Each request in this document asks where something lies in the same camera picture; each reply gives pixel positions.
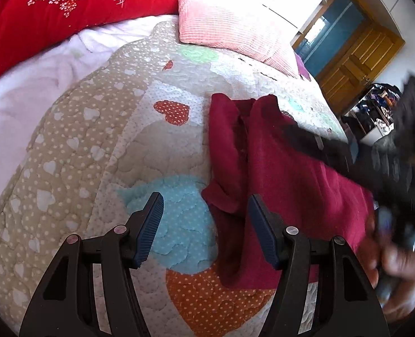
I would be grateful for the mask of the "person's right hand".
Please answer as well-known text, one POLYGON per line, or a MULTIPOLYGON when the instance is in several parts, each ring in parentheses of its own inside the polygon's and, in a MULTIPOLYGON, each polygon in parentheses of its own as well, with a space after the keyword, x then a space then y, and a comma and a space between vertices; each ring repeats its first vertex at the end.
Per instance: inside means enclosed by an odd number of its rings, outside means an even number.
POLYGON ((409 316, 415 309, 415 251, 400 249, 378 237, 375 215, 371 214, 366 221, 366 236, 359 245, 357 258, 373 287, 379 283, 379 267, 400 280, 382 307, 386 320, 394 323, 409 316))

